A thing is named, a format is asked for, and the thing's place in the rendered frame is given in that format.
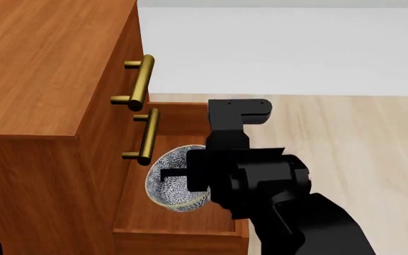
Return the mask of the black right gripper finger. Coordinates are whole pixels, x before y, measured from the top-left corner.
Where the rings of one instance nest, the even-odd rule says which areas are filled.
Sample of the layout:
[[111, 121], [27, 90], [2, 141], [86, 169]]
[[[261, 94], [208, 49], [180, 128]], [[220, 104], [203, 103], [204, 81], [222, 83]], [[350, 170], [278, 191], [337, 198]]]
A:
[[160, 170], [160, 181], [164, 182], [166, 178], [177, 177], [177, 176], [187, 176], [187, 169], [161, 169]]

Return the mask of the blue white patterned bowl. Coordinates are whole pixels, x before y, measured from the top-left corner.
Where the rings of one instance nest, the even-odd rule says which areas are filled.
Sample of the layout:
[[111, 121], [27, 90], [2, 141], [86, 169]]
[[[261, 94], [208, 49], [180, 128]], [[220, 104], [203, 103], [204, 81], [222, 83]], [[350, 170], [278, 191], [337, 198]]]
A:
[[166, 152], [153, 163], [147, 173], [144, 188], [147, 197], [157, 205], [174, 212], [190, 212], [201, 208], [210, 201], [210, 190], [190, 192], [185, 176], [172, 176], [161, 180], [162, 169], [184, 169], [186, 152], [205, 149], [201, 144], [180, 146]]

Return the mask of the open wooden drawer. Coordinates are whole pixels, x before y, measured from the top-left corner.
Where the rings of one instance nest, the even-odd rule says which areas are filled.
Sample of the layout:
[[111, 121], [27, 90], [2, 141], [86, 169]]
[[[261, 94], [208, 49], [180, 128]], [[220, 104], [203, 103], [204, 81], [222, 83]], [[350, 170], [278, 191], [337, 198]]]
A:
[[[202, 145], [210, 132], [206, 103], [149, 102], [142, 114], [160, 112], [153, 160], [184, 145]], [[172, 212], [145, 191], [149, 167], [130, 162], [113, 225], [116, 255], [247, 255], [248, 220], [233, 220], [216, 203]]]

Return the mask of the wooden cabinet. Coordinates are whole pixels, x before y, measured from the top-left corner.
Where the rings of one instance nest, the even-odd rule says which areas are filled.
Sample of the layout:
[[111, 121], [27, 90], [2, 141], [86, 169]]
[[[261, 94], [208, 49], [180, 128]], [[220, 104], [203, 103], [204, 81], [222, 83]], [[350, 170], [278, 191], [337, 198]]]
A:
[[142, 59], [137, 0], [0, 0], [4, 255], [114, 255], [126, 107]]

